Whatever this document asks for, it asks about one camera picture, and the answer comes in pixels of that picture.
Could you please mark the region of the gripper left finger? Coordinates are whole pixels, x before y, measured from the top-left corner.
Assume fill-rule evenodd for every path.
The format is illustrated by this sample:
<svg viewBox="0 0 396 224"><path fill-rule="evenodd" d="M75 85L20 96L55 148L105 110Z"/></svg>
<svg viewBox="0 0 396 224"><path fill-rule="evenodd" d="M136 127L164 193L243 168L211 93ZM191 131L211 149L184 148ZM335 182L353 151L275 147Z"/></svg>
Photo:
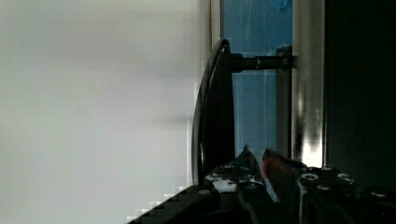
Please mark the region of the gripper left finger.
<svg viewBox="0 0 396 224"><path fill-rule="evenodd" d="M219 193L236 192L237 185L241 183L265 185L260 165L249 146L244 146L236 158L215 167L204 178L204 184L213 187Z"/></svg>

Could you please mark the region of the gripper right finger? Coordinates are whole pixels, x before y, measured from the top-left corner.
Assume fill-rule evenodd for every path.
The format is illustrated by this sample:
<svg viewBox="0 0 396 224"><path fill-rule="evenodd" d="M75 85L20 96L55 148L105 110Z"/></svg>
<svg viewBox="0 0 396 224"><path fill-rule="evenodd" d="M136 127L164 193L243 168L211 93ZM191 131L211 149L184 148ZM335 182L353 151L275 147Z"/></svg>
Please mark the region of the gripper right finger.
<svg viewBox="0 0 396 224"><path fill-rule="evenodd" d="M293 195L295 181L307 168L304 163L284 157L272 148L265 149L262 164L279 200L287 200Z"/></svg>

